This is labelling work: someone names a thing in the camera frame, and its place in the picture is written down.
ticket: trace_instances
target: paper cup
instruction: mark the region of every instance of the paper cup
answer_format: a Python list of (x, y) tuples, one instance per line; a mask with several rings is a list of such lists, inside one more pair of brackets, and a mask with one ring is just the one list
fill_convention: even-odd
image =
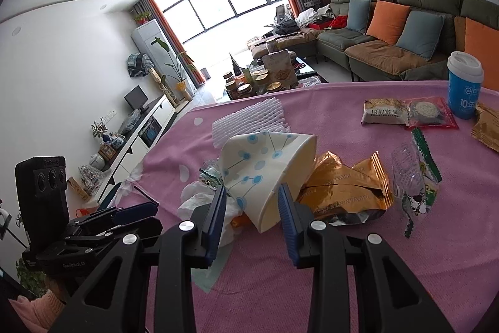
[(287, 183), (293, 200), (313, 171), (317, 136), (261, 132), (231, 137), (220, 152), (228, 193), (260, 233), (280, 221), (277, 192)]

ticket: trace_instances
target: tile floor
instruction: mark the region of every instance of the tile floor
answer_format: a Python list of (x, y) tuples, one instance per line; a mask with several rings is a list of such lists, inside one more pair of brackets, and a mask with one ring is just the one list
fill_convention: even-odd
[[(251, 63), (252, 57), (250, 51), (245, 51), (234, 56), (236, 62), (241, 66)], [(319, 56), (316, 60), (314, 57), (308, 58), (307, 63), (310, 67), (314, 68), (327, 82), (351, 82), (350, 72), (345, 68), (340, 67), (338, 64), (327, 60), (323, 56)], [(186, 107), (177, 115), (173, 124), (179, 121), (187, 112), (192, 109), (210, 105), (214, 103), (222, 103), (230, 101), (225, 90), (225, 81), (223, 74), (231, 70), (232, 65), (230, 59), (223, 60), (216, 65), (208, 68), (211, 78), (206, 81), (204, 85), (199, 87), (194, 95), (192, 102), (189, 102)]]

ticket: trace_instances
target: pink tablecloth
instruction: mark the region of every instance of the pink tablecloth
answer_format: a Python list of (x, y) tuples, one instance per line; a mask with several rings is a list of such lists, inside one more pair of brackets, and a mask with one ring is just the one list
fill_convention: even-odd
[[(378, 150), (391, 172), (390, 154), (401, 142), (410, 141), (410, 132), (402, 126), (362, 126), (364, 99), (446, 94), (447, 82), (432, 81), (324, 84), (275, 97), (283, 103), (291, 131), (318, 135), (318, 153), (332, 151), (352, 165)], [(158, 217), (164, 229), (178, 222), (180, 192), (198, 178), (201, 163), (218, 157), (211, 140), (213, 121), (265, 98), (195, 109), (146, 155), (138, 184), (161, 203)], [(482, 90), (480, 100), (499, 109), (498, 92)], [(403, 236), (405, 220), (398, 208), (366, 225), (341, 231), (356, 237), (380, 233), (420, 279), (456, 332), (468, 333), (499, 290), (499, 154), (470, 136), (473, 120), (457, 122), (459, 130), (423, 130), (443, 182), (432, 212), (416, 226), (410, 240)], [(120, 205), (137, 202), (143, 199), (132, 193)], [(205, 294), (193, 286), (198, 331), (306, 331), (311, 283), (312, 271), (298, 271), (288, 259), (279, 225), (263, 235), (247, 227), (237, 237), (211, 292)], [(151, 293), (148, 307), (151, 328)], [(357, 331), (356, 316), (351, 317), (352, 331)]]

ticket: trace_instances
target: white dot on tablecloth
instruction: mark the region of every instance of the white dot on tablecloth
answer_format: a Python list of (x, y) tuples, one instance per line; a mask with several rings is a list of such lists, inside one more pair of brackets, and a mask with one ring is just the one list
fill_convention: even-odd
[(180, 181), (186, 182), (189, 179), (189, 169), (185, 165), (180, 164), (179, 171), (180, 171)]

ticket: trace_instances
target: camera lens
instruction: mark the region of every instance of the camera lens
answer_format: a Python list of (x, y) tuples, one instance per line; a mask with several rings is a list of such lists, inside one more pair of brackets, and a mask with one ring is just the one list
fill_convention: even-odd
[(52, 189), (56, 187), (57, 184), (57, 175), (56, 171), (51, 169), (51, 171), (48, 173), (48, 185), (51, 186)]
[(38, 174), (38, 188), (41, 192), (45, 191), (45, 177), (43, 174)]

